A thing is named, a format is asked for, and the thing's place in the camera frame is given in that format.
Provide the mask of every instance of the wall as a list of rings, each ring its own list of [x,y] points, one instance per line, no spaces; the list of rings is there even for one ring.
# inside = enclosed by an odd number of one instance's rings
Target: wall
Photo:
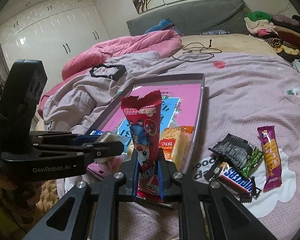
[[[97,9],[101,16],[101,20],[104,23],[111,39],[130,35],[126,22],[138,17],[138,13],[134,8],[131,0],[93,0],[93,1],[97,6]],[[274,14],[285,9],[285,7],[289,3],[288,0],[245,0],[245,2],[248,7],[247,10],[249,9],[251,11],[260,10],[260,11],[265,11]],[[291,9],[281,14],[291,17],[292,15],[298,13],[293,7],[291,7]]]

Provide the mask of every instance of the red snack package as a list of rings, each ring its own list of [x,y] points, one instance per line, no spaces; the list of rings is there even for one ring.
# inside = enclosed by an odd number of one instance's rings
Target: red snack package
[[[121,109],[127,118],[140,163],[138,195],[157,202],[160,202],[156,161],[159,158],[161,103],[159,90],[143,98],[121,99]]]
[[[258,133],[260,135],[262,151],[264,153],[266,164],[267,180],[263,187],[263,191],[267,192],[276,187],[280,187],[282,184],[281,159],[279,156],[277,142],[275,140],[274,126],[258,127]]]

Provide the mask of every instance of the headboard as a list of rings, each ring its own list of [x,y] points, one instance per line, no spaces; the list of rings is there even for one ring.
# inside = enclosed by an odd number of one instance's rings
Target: headboard
[[[249,34],[244,0],[197,0],[167,6],[127,22],[132,36],[142,35],[161,19],[170,19],[185,35],[224,29]]]

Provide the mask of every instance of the pink comforter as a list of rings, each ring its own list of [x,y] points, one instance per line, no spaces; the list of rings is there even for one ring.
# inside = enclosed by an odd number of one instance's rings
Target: pink comforter
[[[43,106],[48,98],[64,84],[78,75],[85,74],[87,69],[105,63],[107,58],[147,51],[157,51],[162,58],[170,57],[174,49],[181,47],[181,42],[181,36],[174,30],[165,30],[134,37],[120,37],[93,45],[90,49],[73,57],[66,63],[62,69],[62,79],[64,81],[42,96],[38,109],[39,115],[42,117]]]

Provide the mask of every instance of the cabinet handle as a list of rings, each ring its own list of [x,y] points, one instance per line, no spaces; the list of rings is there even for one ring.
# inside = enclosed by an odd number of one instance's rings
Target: cabinet handle
[[[70,48],[69,48],[68,44],[66,44],[66,45],[67,45],[67,47],[68,47],[68,49],[69,49],[69,52],[71,52],[71,50],[70,50]]]
[[[68,54],[68,51],[67,51],[67,49],[66,49],[66,46],[65,46],[65,45],[63,45],[63,47],[65,48],[65,50],[66,50],[66,53]]]

